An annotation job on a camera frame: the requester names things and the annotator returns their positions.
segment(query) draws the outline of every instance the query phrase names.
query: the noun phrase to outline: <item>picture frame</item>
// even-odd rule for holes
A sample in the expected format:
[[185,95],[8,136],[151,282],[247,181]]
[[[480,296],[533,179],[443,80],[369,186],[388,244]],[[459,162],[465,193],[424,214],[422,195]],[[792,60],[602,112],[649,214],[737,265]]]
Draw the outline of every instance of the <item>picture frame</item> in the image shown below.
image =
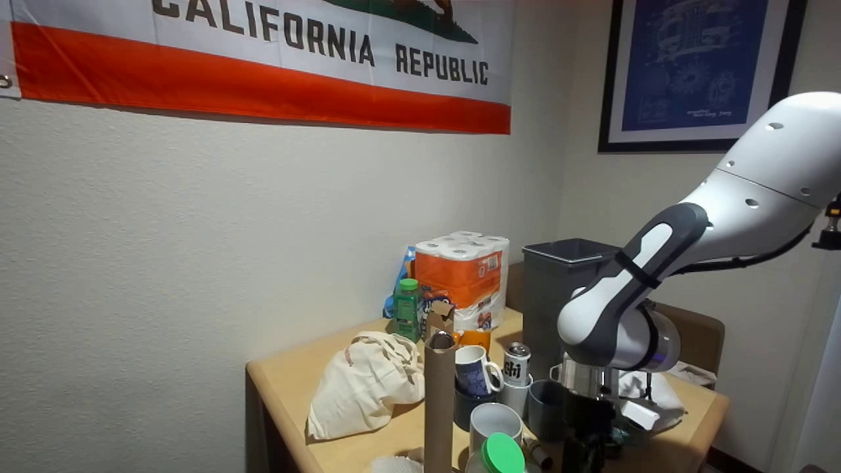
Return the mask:
[[790,95],[808,0],[612,0],[599,152],[728,149]]

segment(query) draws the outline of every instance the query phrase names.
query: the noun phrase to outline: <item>can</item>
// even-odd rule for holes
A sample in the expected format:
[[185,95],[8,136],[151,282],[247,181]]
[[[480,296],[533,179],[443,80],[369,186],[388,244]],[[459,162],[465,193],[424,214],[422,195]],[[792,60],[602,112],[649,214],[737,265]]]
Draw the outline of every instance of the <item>can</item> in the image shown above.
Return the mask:
[[514,342],[505,348],[502,379],[514,386],[528,384],[528,361],[532,350],[524,342]]

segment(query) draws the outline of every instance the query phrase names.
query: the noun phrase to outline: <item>table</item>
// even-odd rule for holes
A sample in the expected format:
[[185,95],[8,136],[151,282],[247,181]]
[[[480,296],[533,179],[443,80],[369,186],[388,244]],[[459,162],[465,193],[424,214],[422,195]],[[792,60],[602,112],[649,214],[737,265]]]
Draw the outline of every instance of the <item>table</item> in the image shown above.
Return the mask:
[[[502,361],[502,348],[520,340],[524,316],[505,309],[495,329],[491,361]],[[370,320],[357,329],[328,334],[307,344],[282,350],[247,362],[247,464],[251,473],[369,473],[384,454],[419,451],[424,445],[424,403],[393,417],[390,425],[370,433],[335,442],[307,442],[305,421],[310,399],[322,384],[328,361],[351,344],[357,330],[384,329],[388,320]],[[724,424],[728,399],[696,384],[671,379],[688,415],[653,442],[623,446],[623,458],[607,463],[607,473],[688,473],[699,470],[708,449]],[[465,461],[470,440],[456,425],[452,464]]]

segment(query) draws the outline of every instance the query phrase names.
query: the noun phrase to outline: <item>red stripe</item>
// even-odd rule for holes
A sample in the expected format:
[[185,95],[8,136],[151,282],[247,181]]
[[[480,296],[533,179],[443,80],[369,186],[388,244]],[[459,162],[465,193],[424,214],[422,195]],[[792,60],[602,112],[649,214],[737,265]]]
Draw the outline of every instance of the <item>red stripe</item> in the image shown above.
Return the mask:
[[272,69],[162,45],[13,23],[21,93],[196,115],[508,135],[510,108]]

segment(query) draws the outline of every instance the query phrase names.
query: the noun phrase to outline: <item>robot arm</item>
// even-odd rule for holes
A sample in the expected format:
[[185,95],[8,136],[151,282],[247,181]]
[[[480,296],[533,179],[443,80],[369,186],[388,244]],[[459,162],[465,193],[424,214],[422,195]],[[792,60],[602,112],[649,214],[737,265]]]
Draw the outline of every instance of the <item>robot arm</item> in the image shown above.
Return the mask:
[[658,214],[573,291],[558,334],[575,362],[669,370],[675,329],[644,299],[673,273],[742,269],[790,252],[841,190],[841,95],[774,104],[678,206]]

